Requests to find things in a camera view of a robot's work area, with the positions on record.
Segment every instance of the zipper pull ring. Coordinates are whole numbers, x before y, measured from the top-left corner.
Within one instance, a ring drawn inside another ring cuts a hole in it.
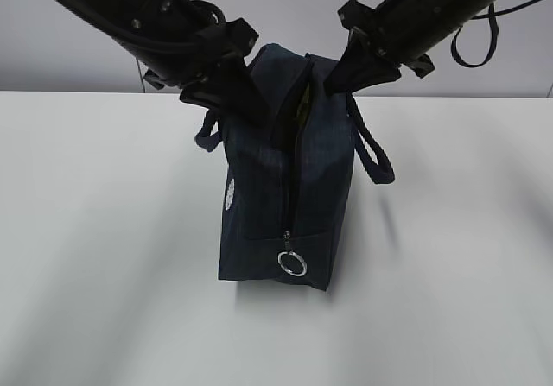
[[[278,264],[280,265],[280,268],[282,268],[283,271],[286,272],[286,274],[295,276],[296,278],[301,278],[301,277],[305,276],[308,273],[308,265],[305,262],[305,260],[302,258],[302,256],[296,254],[292,250],[292,243],[290,242],[291,238],[292,238],[292,234],[290,233],[290,231],[284,232],[284,249],[286,249],[286,250],[284,250],[283,252],[278,254]],[[296,259],[300,263],[300,265],[302,266],[302,270],[300,272],[294,272],[290,268],[288,268],[286,265],[284,265],[283,258],[285,256],[291,256],[294,259]]]

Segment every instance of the screw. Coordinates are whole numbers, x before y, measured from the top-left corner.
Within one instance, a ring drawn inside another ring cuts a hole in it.
[[[161,7],[162,12],[167,13],[171,6],[173,6],[173,0],[164,0]]]

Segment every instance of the white wall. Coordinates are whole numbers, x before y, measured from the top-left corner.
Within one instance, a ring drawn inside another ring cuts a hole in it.
[[[347,0],[209,0],[229,19],[243,16],[261,33],[257,47],[279,42],[298,53],[341,56],[347,34],[336,10]],[[361,0],[376,5],[380,0]],[[523,0],[501,0],[504,8]],[[0,0],[0,89],[138,92],[136,63],[121,47],[53,0]],[[366,95],[545,97],[553,83],[553,1],[503,17],[499,50],[480,70],[457,66],[449,45],[431,51],[438,71],[420,81],[409,71]],[[461,51],[478,61],[487,51],[485,22],[467,25]]]

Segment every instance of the open zipper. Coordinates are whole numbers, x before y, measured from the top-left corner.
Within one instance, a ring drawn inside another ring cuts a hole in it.
[[[309,75],[313,66],[309,66]],[[288,200],[287,208],[283,215],[283,238],[284,248],[287,252],[292,252],[293,247],[290,242],[294,234],[294,224],[296,221],[297,205],[300,197],[300,187],[302,184],[302,139],[312,110],[313,88],[309,84],[305,86],[302,101],[296,107],[295,121],[298,123],[294,148],[289,153],[289,175],[288,175]]]

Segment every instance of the metal ring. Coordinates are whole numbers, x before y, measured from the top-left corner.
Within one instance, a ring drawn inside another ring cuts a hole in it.
[[[286,265],[284,265],[283,264],[283,256],[285,256],[285,255],[290,255],[290,256],[294,257],[301,264],[302,272],[296,273],[296,272],[292,271],[291,269],[289,269]],[[293,251],[292,252],[284,251],[284,252],[281,252],[280,254],[278,254],[278,264],[280,265],[280,268],[282,268],[284,270],[284,272],[286,272],[286,274],[295,276],[297,278],[300,278],[300,277],[302,277],[302,276],[304,276],[308,273],[308,265],[305,262],[305,260]]]

